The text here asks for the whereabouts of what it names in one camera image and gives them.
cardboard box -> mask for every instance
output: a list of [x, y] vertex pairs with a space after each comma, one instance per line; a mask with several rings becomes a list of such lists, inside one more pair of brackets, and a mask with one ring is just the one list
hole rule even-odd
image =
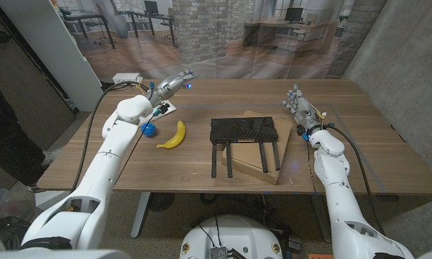
[[[243, 117], [267, 117], [263, 114], [247, 111]], [[273, 118], [275, 129], [278, 132], [278, 155], [280, 155], [280, 164], [285, 156], [286, 145], [288, 144], [292, 122], [282, 119]], [[235, 143], [231, 147], [231, 166], [234, 170], [246, 173], [260, 180], [276, 184], [280, 177], [281, 170], [275, 170], [275, 157], [273, 155], [272, 143], [264, 143], [265, 156], [267, 159], [268, 173], [262, 170], [262, 161], [260, 160], [259, 143]], [[222, 153], [222, 165], [227, 166], [226, 150]]]

brick wall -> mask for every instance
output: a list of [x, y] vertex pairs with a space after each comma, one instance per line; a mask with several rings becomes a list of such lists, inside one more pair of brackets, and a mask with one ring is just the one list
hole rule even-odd
[[225, 56], [227, 1], [173, 0], [181, 63]]
[[244, 23], [254, 16], [255, 0], [227, 0], [227, 40], [243, 38]]
[[342, 77], [357, 54], [387, 0], [355, 0], [337, 52], [329, 67], [328, 78]]

computer monitor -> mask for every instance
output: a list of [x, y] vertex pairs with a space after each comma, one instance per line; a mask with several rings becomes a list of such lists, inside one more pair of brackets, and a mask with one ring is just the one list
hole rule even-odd
[[145, 10], [149, 14], [158, 14], [158, 6], [156, 1], [144, 1]]
[[300, 22], [300, 18], [302, 18], [302, 12], [303, 8], [288, 8], [285, 21]]

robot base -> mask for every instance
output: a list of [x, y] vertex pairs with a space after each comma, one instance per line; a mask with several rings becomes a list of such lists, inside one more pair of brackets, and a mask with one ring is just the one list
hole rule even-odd
[[[239, 215], [217, 216], [222, 247], [231, 252], [234, 249], [244, 258], [281, 259], [282, 251], [276, 236], [264, 225]], [[201, 227], [219, 247], [216, 218], [201, 222]], [[180, 247], [180, 259], [210, 258], [213, 244], [208, 235], [197, 225], [184, 238]], [[227, 258], [226, 254], [214, 258]]]

office desk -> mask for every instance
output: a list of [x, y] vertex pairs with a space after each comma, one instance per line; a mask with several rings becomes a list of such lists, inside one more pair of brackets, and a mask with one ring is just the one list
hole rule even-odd
[[102, 19], [102, 23], [104, 24], [104, 26], [106, 27], [106, 31], [107, 31], [107, 35], [109, 36], [109, 40], [110, 40], [110, 45], [112, 46], [112, 48], [115, 48], [115, 43], [114, 43], [114, 39], [112, 39], [112, 35], [110, 34], [110, 30], [109, 30], [109, 26], [107, 26], [107, 20], [103, 15], [100, 15], [98, 13], [95, 12], [90, 12], [90, 11], [86, 11], [86, 10], [80, 10], [80, 14], [74, 14], [74, 15], [65, 15], [63, 14], [63, 19], [65, 21], [78, 21], [78, 24], [80, 25], [81, 28], [81, 32], [83, 33], [83, 36], [88, 39], [88, 35], [86, 34], [85, 31], [85, 27], [82, 23], [82, 19], [92, 19], [92, 18], [99, 18]]
[[320, 52], [325, 53], [332, 44], [339, 21], [326, 21], [319, 24], [289, 23], [284, 18], [272, 17], [262, 21], [244, 23], [244, 46], [265, 44], [275, 38], [277, 28], [296, 28], [312, 31], [326, 28], [326, 36], [320, 46]]
[[168, 21], [169, 22], [168, 26], [170, 28], [171, 41], [173, 43], [173, 47], [178, 47], [178, 45], [174, 41], [174, 29], [173, 29], [174, 19], [173, 18], [166, 17], [166, 16], [154, 15], [154, 14], [142, 14], [142, 13], [133, 12], [133, 11], [120, 11], [119, 13], [120, 14], [127, 14], [131, 17], [132, 26], [134, 28], [134, 32], [136, 33], [136, 37], [139, 37], [139, 35], [137, 34], [137, 28], [136, 28], [136, 22], [134, 21], [134, 15], [141, 16], [141, 17], [147, 17], [149, 19], [150, 30], [152, 30], [152, 35], [154, 35], [154, 36], [155, 36], [155, 31], [153, 30], [152, 18]]
[[[182, 89], [171, 99], [178, 110], [153, 122], [157, 136], [140, 140], [115, 186], [117, 191], [142, 192], [132, 236], [139, 232], [150, 192], [312, 194], [316, 190], [323, 194], [324, 188], [316, 176], [315, 186], [312, 184], [307, 145], [297, 136], [295, 126], [290, 133], [277, 185], [235, 170], [233, 178], [227, 178], [226, 167], [221, 164], [221, 152], [218, 154], [218, 176], [211, 178], [211, 118], [242, 117], [250, 110], [293, 122], [292, 114], [281, 104], [293, 83], [299, 84], [317, 109], [328, 113], [326, 122], [334, 122], [355, 141], [373, 194], [432, 196], [432, 172], [353, 81], [195, 80], [191, 90]], [[93, 121], [83, 173], [103, 142], [101, 129], [104, 122], [122, 99], [137, 94], [141, 94], [140, 90], [128, 88], [107, 94], [101, 102]], [[157, 149], [157, 144], [174, 136], [178, 120], [185, 123], [184, 141], [172, 150]], [[46, 170], [38, 181], [40, 188], [70, 189], [80, 162], [87, 124], [88, 120]], [[331, 133], [345, 143], [345, 155], [351, 164], [351, 187], [356, 194], [366, 194], [352, 148], [339, 134], [332, 130]]]

